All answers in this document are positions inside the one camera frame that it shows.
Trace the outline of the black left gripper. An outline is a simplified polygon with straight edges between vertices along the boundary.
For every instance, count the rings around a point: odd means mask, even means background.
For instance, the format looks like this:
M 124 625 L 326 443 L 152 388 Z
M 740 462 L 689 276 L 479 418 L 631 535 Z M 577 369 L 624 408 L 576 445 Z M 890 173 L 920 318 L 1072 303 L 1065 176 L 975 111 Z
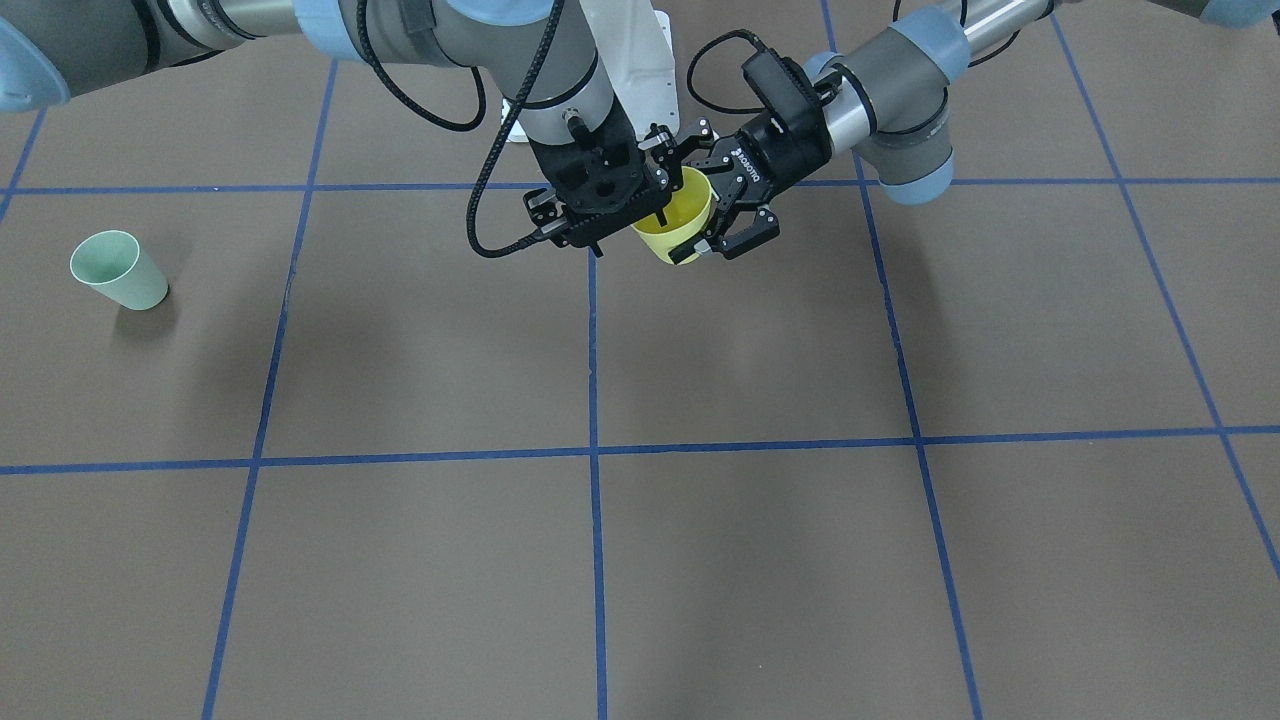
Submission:
M 684 238 L 668 250 L 673 265 L 713 252 L 736 259 L 780 237 L 778 217 L 756 196 L 788 190 L 826 165 L 833 154 L 819 105 L 763 111 L 732 135 L 718 133 L 705 117 L 676 131 L 682 167 L 712 177 L 690 176 L 672 196 L 672 208 L 678 202 L 692 206 L 690 222 L 678 231 Z M 648 183 L 666 184 L 650 158 Z

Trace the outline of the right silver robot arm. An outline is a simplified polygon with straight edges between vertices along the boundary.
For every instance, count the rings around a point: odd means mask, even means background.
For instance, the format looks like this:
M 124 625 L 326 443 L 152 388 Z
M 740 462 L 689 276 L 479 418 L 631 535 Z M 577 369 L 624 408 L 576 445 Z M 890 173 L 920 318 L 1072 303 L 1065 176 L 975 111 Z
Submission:
M 579 1 L 5 1 L 3 113 L 68 104 L 161 70 L 265 44 L 360 64 L 440 129 L 476 129 L 488 91 L 506 101 L 467 206 L 484 258 L 538 243 L 596 249 L 643 219 L 668 220 L 680 172 L 669 128 L 636 132 Z M 547 188 L 526 197 L 534 229 L 492 247 L 479 205 L 506 142 L 522 131 Z

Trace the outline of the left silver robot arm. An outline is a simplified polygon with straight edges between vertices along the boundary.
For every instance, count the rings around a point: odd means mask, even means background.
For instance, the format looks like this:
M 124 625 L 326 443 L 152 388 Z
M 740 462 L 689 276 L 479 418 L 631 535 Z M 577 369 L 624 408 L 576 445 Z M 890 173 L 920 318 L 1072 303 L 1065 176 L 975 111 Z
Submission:
M 1056 1 L 942 1 L 910 13 L 850 53 L 799 64 L 737 29 L 751 45 L 742 76 L 758 97 L 746 122 L 718 136 L 705 120 L 646 137 L 672 183 L 671 199 L 634 224 L 664 263 L 732 259 L 780 234 L 771 202 L 835 156 L 854 151 L 897 204 L 929 202 L 950 187 L 955 151 L 948 96 L 968 70 L 1051 17 Z

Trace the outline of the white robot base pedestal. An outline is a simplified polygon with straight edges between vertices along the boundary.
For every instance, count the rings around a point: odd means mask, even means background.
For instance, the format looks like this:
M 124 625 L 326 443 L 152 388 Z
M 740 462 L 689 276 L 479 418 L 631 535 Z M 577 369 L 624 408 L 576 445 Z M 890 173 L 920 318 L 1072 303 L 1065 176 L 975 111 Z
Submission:
M 649 1 L 579 1 L 598 59 L 585 86 L 571 97 L 536 109 L 525 105 L 511 133 L 515 142 L 570 142 L 570 119 L 596 127 L 620 106 L 641 141 L 654 126 L 680 126 L 676 63 L 669 18 Z

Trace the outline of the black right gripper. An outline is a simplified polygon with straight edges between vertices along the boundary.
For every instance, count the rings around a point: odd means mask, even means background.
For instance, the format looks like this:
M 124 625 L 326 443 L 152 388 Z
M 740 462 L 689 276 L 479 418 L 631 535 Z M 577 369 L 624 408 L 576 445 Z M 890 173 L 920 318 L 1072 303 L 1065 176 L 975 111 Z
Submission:
M 678 131 L 650 124 L 639 147 L 626 111 L 612 110 L 580 140 L 530 147 L 550 187 L 524 195 L 532 223 L 527 241 L 598 250 L 602 240 L 650 214 L 671 225 L 669 205 L 685 184 Z M 648 156 L 664 186 L 649 186 Z

